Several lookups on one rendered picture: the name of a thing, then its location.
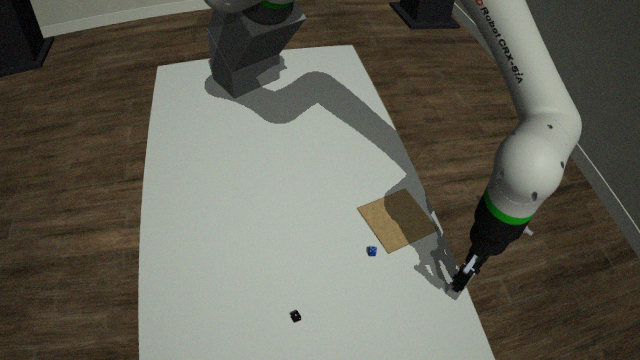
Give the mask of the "tan square mat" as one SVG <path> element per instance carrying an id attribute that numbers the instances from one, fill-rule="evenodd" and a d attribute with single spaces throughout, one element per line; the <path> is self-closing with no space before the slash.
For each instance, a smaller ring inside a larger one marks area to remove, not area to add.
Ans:
<path id="1" fill-rule="evenodd" d="M 407 189 L 357 210 L 388 254 L 438 231 Z"/>

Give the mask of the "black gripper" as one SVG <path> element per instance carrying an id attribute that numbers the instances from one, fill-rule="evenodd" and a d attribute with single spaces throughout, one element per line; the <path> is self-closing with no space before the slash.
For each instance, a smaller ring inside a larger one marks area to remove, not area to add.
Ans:
<path id="1" fill-rule="evenodd" d="M 470 239 L 472 242 L 472 246 L 470 247 L 469 253 L 465 258 L 466 263 L 461 265 L 458 274 L 455 274 L 453 276 L 454 281 L 447 291 L 447 294 L 454 300 L 458 299 L 458 297 L 462 293 L 462 290 L 467 287 L 466 285 L 469 284 L 475 273 L 479 274 L 479 272 L 481 271 L 479 270 L 480 267 L 484 262 L 486 262 L 489 256 L 501 254 L 509 245 L 509 243 L 498 243 L 485 237 L 477 228 L 475 222 L 470 231 Z M 469 277 L 470 275 L 471 278 Z M 469 282 L 467 282 L 468 280 Z"/>

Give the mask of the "black die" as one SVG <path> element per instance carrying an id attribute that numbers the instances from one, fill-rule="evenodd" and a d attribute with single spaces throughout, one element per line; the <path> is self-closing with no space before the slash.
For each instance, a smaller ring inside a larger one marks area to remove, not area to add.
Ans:
<path id="1" fill-rule="evenodd" d="M 301 315 L 299 314 L 298 311 L 291 313 L 291 318 L 293 320 L 293 322 L 298 322 L 301 320 Z"/>

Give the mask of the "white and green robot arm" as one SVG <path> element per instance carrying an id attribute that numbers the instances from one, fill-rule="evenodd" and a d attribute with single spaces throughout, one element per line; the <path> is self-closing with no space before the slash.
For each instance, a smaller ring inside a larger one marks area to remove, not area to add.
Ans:
<path id="1" fill-rule="evenodd" d="M 295 0 L 204 1 L 221 13 L 242 11 L 253 22 L 277 25 L 290 16 Z M 493 54 L 520 121 L 496 151 L 474 214 L 484 236 L 510 243 L 523 233 L 532 236 L 527 225 L 559 186 L 581 135 L 581 117 L 525 0 L 460 2 Z"/>

